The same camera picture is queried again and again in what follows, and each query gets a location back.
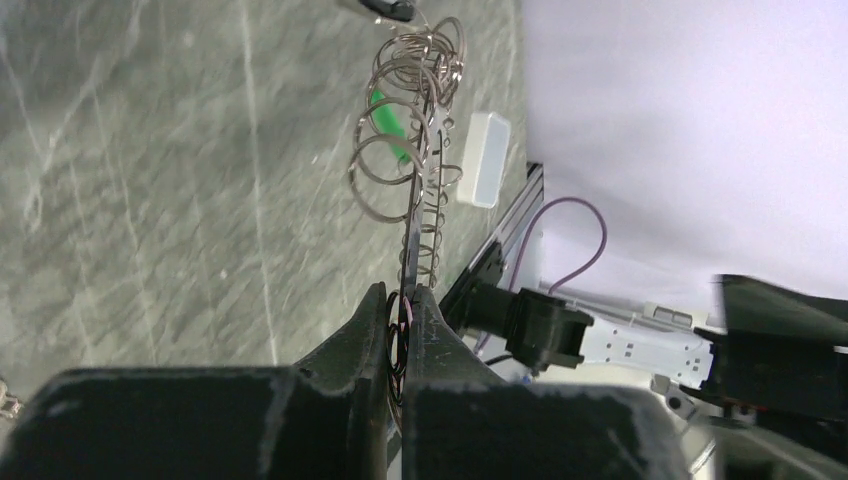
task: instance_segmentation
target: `gray marble surface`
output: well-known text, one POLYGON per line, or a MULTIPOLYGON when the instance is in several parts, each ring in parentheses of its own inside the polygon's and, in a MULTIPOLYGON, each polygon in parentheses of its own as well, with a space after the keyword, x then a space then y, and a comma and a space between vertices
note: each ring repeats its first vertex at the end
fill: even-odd
MULTIPOLYGON (((453 158, 472 111, 514 132, 498 208, 449 206, 437 296, 523 183, 518 4, 422 3, 468 35, 453 158)), ((81 365, 290 363, 396 278, 401 227, 344 182, 387 30, 331 0, 3 0, 0 18, 0 375, 19 395, 81 365)))

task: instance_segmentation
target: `wire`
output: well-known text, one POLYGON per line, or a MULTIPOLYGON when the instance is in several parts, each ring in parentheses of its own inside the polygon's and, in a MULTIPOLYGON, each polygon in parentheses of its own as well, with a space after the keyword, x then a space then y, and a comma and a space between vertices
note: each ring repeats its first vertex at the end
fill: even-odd
POLYGON ((497 365, 497 364, 499 364, 503 361, 509 360, 511 358, 512 358, 512 355, 507 353, 507 354, 504 354, 504 355, 498 355, 495 358, 490 358, 489 360, 486 360, 485 363, 486 363, 487 367, 492 367, 494 365, 497 365))
MULTIPOLYGON (((586 270, 589 270, 590 268, 592 268, 592 266, 598 261, 598 259, 601 258, 601 255, 604 254, 604 250, 606 250, 606 248, 607 248, 608 231, 607 231, 607 222, 606 222, 606 220, 604 220, 604 216, 601 214, 600 210, 598 210, 597 207, 595 207, 594 205, 592 205, 588 201, 583 200, 582 198, 578 198, 578 197, 560 197, 560 198, 557 198, 556 200, 553 200, 550 203, 543 206, 542 208, 540 208, 539 211, 536 212, 535 215, 533 215, 533 219, 530 220, 530 224, 527 226, 527 232, 524 234, 524 239, 521 241, 521 247, 518 249, 518 258, 516 258, 515 266, 512 268, 512 276, 509 279, 509 291, 510 292, 515 288, 515 282, 516 282, 516 280, 518 280, 518 272, 521 269, 521 262, 524 260, 524 253, 527 250, 527 244, 530 242, 530 235, 533 234, 533 230, 536 228, 536 224, 539 223, 539 220, 542 218, 542 215, 544 215, 548 210, 550 210, 551 208, 553 208, 557 205, 561 205, 563 203, 577 203, 577 204, 583 205, 584 207, 591 210, 593 214, 595 214, 595 218, 598 219, 598 224, 601 226, 601 243, 598 245, 598 250, 592 256, 592 258, 589 259, 589 261, 584 263, 577 270, 574 270, 573 272, 569 273, 568 275, 566 275, 566 276, 562 277, 561 279, 557 280, 556 282, 554 282, 554 284, 551 285, 551 288, 548 289, 548 295, 553 295, 553 293, 555 291, 557 291, 560 287, 562 287, 566 283, 570 282, 571 280, 574 280, 576 277, 578 277, 580 274, 582 274, 586 270)), ((477 345, 474 346, 474 354, 475 355, 479 355, 480 352, 483 351, 483 348, 489 342, 489 339, 491 337, 492 336, 488 333, 483 334, 483 336, 477 342, 477 345)))

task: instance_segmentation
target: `black wire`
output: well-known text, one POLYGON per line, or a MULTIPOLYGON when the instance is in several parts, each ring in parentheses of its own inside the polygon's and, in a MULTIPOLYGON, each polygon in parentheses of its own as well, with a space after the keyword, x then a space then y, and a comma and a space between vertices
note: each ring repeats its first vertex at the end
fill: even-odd
POLYGON ((512 358, 512 355, 510 355, 508 353, 504 354, 504 355, 498 355, 495 358, 490 358, 489 360, 486 360, 486 366, 491 367, 492 365, 496 365, 498 363, 503 362, 504 360, 509 360, 511 358, 512 358))

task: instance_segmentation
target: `white backdrop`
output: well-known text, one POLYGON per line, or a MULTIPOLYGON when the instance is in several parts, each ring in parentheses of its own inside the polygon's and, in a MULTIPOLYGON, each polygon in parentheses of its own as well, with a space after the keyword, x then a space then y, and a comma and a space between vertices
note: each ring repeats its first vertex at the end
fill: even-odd
MULTIPOLYGON (((848 298, 848 2, 528 0, 528 154, 593 202, 607 252, 568 286, 715 311, 752 275, 848 298)), ((599 238, 544 221, 543 280, 599 238)))

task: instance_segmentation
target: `green object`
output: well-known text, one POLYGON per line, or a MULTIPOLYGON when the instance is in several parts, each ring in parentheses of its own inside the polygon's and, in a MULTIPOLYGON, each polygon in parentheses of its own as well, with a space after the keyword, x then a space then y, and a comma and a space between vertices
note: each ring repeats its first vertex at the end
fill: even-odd
MULTIPOLYGON (((383 95, 383 92, 375 90, 374 95, 371 95, 371 103, 377 103, 384 98, 386 98, 386 96, 383 95)), ((397 116, 395 116, 395 112, 392 111, 391 105, 383 105, 382 107, 374 110, 374 113, 371 115, 374 119, 374 124, 377 125, 377 130, 379 130, 380 133, 397 135, 398 137, 406 138, 406 132, 400 125, 397 116)), ((391 146, 391 149, 392 153, 395 154, 401 164, 409 163, 409 155, 404 149, 394 145, 391 146)))

